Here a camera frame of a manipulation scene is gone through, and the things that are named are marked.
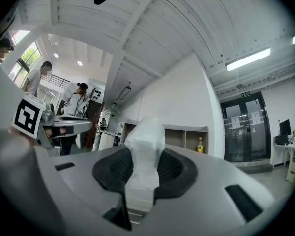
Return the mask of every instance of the white shirt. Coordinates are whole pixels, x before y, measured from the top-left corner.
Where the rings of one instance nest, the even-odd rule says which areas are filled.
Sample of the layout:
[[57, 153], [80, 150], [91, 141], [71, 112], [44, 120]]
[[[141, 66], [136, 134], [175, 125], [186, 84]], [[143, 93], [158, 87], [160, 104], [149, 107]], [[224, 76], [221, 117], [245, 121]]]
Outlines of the white shirt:
[[29, 80], [27, 92], [31, 95], [35, 95], [40, 82], [40, 70], [29, 72], [27, 79]]
[[65, 115], [72, 115], [74, 116], [78, 110], [78, 108], [84, 103], [83, 98], [78, 94], [72, 95], [68, 105], [64, 107], [64, 114]]

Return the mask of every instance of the paper sign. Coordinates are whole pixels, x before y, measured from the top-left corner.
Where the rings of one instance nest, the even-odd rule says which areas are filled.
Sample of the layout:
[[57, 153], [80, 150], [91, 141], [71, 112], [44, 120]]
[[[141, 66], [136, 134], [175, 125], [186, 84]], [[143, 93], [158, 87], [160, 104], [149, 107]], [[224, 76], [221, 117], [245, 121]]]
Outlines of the paper sign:
[[36, 139], [40, 118], [44, 110], [46, 110], [44, 101], [25, 93], [13, 116], [12, 126]]
[[260, 124], [260, 116], [259, 116], [259, 111], [256, 112], [251, 112], [251, 116], [252, 116], [252, 124]]
[[231, 117], [231, 121], [232, 121], [232, 129], [240, 128], [240, 122], [239, 122], [239, 117], [238, 116]]

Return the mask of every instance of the exit sign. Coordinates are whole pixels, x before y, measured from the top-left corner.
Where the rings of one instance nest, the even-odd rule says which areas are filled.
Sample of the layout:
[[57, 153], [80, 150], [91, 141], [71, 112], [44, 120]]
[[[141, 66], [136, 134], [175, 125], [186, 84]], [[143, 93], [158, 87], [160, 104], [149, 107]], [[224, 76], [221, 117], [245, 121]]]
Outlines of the exit sign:
[[241, 94], [241, 97], [247, 97], [247, 96], [250, 96], [250, 92], [244, 92]]

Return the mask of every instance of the wooden shelf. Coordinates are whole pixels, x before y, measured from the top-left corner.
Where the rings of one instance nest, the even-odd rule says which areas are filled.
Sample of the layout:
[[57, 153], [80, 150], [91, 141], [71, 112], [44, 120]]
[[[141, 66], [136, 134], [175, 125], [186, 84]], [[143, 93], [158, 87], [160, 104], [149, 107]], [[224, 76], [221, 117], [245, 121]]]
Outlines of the wooden shelf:
[[[137, 125], [137, 121], [126, 120], [120, 143], [123, 144], [126, 137]], [[202, 137], [204, 144], [204, 153], [208, 151], [208, 128], [207, 127], [186, 127], [175, 125], [164, 125], [165, 129], [165, 143], [175, 145], [182, 148], [187, 148], [192, 151], [197, 151], [199, 137]]]

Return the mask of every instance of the balcony railing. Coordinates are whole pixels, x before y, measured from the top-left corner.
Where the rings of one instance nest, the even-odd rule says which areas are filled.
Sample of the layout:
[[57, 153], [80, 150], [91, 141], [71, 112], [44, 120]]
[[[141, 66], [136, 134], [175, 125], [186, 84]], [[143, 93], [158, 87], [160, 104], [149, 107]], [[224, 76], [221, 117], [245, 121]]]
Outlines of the balcony railing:
[[68, 80], [65, 80], [63, 78], [60, 78], [56, 75], [52, 75], [52, 74], [47, 74], [47, 75], [42, 75], [41, 79], [44, 81], [48, 81], [49, 83], [55, 84], [58, 87], [61, 88], [66, 88], [66, 86], [68, 85]]

